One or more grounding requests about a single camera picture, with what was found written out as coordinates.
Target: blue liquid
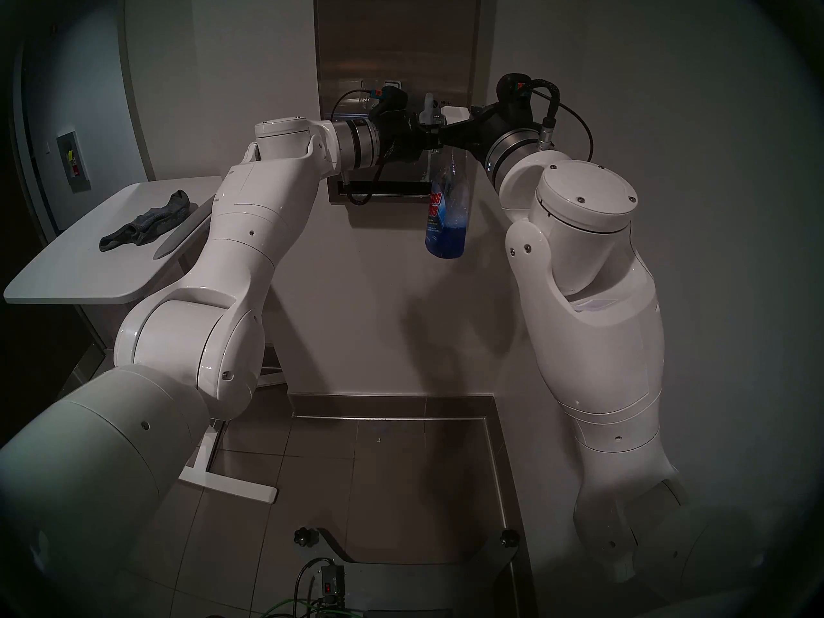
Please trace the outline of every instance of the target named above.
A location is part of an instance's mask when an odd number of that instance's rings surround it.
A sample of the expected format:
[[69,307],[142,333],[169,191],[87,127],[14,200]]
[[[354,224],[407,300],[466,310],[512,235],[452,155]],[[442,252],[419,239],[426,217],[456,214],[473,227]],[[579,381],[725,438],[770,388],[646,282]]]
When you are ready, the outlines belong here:
[[426,231],[426,249],[441,259],[457,259],[463,254],[466,227]]

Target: cloth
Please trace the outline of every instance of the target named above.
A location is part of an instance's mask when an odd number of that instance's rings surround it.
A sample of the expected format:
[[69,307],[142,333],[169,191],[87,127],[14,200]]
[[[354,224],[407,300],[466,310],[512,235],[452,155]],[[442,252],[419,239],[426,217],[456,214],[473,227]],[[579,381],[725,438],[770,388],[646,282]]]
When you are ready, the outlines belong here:
[[125,243],[134,243],[136,246],[152,243],[164,232],[181,225],[197,207],[197,203],[189,202],[189,197],[183,190],[178,190],[162,208],[150,208],[131,223],[100,239],[100,252],[113,250]]

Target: black cable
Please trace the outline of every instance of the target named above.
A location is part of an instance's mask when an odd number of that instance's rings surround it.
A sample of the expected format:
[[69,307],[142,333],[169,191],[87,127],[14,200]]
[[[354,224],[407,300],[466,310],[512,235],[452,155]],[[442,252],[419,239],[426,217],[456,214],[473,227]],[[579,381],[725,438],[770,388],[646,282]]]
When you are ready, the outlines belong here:
[[336,111],[336,109],[338,109],[340,102],[344,100],[344,97],[346,97],[347,95],[351,95],[353,92],[366,92],[370,95],[372,94],[372,91],[365,91],[362,88],[355,88],[353,91],[345,92],[343,95],[340,96],[340,99],[334,102],[334,106],[332,106],[332,114],[329,115],[329,121],[334,121],[334,112]]
[[[342,102],[344,100],[344,97],[346,97],[347,95],[351,95],[353,92],[366,92],[369,95],[372,94],[372,91],[365,91],[362,88],[355,88],[353,91],[345,92],[343,95],[340,96],[340,99],[338,99],[336,102],[334,102],[334,106],[332,106],[332,114],[329,115],[329,121],[334,121],[334,112],[338,108],[338,105],[340,104],[340,102]],[[365,205],[372,198],[372,194],[375,192],[375,183],[377,182],[378,177],[380,177],[381,173],[383,172],[383,159],[381,159],[379,157],[377,159],[377,161],[378,161],[377,172],[375,173],[375,178],[372,179],[372,186],[369,189],[369,194],[367,194],[365,197],[363,197],[363,199],[358,201],[358,200],[355,199],[355,197],[352,196],[351,191],[346,190],[346,198],[349,200],[349,203],[352,203],[352,205]]]
[[[303,618],[309,618],[309,614],[312,612],[317,612],[321,602],[323,602],[323,596],[312,600],[312,589],[310,589],[308,595],[306,596],[306,613],[303,614]],[[312,606],[314,605],[318,605],[318,607],[313,609]]]
[[375,171],[375,176],[372,177],[372,185],[369,186],[369,192],[365,197],[363,197],[363,199],[361,199],[360,201],[356,200],[355,197],[352,196],[351,190],[346,190],[346,198],[353,205],[365,205],[372,198],[372,195],[375,194],[375,183],[377,183],[377,180],[380,178],[381,173],[383,172],[383,166],[387,163],[387,157],[394,151],[395,142],[392,142],[389,144],[387,151],[377,158],[377,170]]
[[301,569],[300,574],[297,575],[297,580],[295,581],[295,593],[292,598],[292,616],[291,618],[297,618],[297,587],[301,583],[301,576],[303,576],[303,572],[305,572],[308,568],[312,567],[312,565],[317,565],[322,560],[325,560],[330,565],[334,565],[334,561],[328,558],[313,558],[308,563],[303,565],[303,569]]
[[550,92],[550,96],[545,97],[545,99],[550,100],[550,107],[546,112],[546,116],[549,119],[554,119],[555,114],[558,112],[558,106],[560,106],[561,103],[561,91],[552,81],[546,81],[546,79],[533,79],[525,85],[524,90],[535,92],[536,88],[546,88],[546,90]]
[[[550,99],[550,97],[548,97],[547,95],[545,95],[543,92],[538,92],[538,91],[531,91],[531,92],[534,92],[536,95],[538,95],[538,97],[543,97],[544,99]],[[577,119],[578,121],[580,121],[580,122],[581,122],[581,126],[583,126],[583,129],[587,131],[587,136],[589,137],[589,156],[587,157],[587,161],[588,161],[588,162],[591,162],[591,161],[593,160],[593,151],[595,150],[595,142],[593,141],[593,134],[589,131],[589,126],[587,126],[587,122],[586,122],[586,121],[584,121],[583,119],[581,119],[581,115],[579,115],[577,112],[575,112],[575,111],[574,111],[572,108],[570,108],[569,106],[565,106],[565,105],[564,105],[564,104],[562,104],[560,101],[558,102],[558,106],[560,106],[561,108],[563,108],[564,110],[566,110],[566,111],[567,111],[568,113],[570,113],[570,114],[571,114],[571,115],[572,115],[575,119]]]

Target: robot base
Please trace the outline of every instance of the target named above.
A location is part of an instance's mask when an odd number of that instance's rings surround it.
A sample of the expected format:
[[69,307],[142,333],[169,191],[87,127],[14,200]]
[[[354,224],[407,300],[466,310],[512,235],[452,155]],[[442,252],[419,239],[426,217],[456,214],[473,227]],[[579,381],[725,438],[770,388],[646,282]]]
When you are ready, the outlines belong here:
[[[493,615],[492,587],[498,574],[518,553],[520,537],[503,529],[492,535],[464,563],[390,565],[355,563],[325,530],[295,532],[295,548],[304,562],[329,558],[344,566],[345,605],[360,612],[432,612],[451,610],[455,616]],[[321,565],[309,568],[320,579]]]

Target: connector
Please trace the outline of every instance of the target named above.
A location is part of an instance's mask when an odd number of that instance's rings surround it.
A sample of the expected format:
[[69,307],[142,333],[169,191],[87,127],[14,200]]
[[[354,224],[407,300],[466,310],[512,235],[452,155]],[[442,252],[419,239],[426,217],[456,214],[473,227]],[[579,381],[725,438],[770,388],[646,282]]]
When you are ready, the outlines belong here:
[[555,119],[544,117],[540,123],[540,132],[538,134],[538,150],[551,150],[554,145],[552,143],[552,133],[555,131]]
[[321,591],[324,606],[344,606],[344,566],[327,565],[321,567]]

